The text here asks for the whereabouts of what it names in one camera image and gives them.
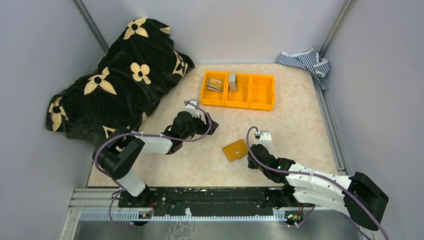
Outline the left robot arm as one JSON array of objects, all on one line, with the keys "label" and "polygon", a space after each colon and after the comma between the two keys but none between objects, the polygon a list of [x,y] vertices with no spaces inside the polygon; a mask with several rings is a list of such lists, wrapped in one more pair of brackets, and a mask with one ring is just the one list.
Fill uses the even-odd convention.
[{"label": "left robot arm", "polygon": [[103,170],[121,188],[133,197],[138,197],[148,186],[132,169],[140,154],[171,155],[195,135],[213,135],[219,124],[205,113],[202,117],[192,116],[188,111],[180,111],[173,123],[158,136],[141,135],[124,127],[119,127],[107,139],[102,150],[96,149],[92,158],[95,165]]}]

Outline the tan leather card holder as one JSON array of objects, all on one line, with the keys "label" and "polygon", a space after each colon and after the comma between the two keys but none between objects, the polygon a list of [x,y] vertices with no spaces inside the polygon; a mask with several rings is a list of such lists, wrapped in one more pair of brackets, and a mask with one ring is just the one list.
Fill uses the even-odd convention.
[{"label": "tan leather card holder", "polygon": [[239,139],[229,145],[224,146],[222,150],[229,162],[242,159],[248,154],[248,146],[243,139]]}]

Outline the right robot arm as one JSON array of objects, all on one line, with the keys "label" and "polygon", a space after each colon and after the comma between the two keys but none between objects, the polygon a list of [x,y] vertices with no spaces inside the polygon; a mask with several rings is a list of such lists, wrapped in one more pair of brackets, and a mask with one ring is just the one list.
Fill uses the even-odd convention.
[{"label": "right robot arm", "polygon": [[368,230],[379,230],[389,197],[364,173],[349,176],[315,171],[294,160],[276,158],[262,144],[251,145],[248,167],[260,170],[274,183],[283,184],[291,202],[326,207],[347,215]]}]

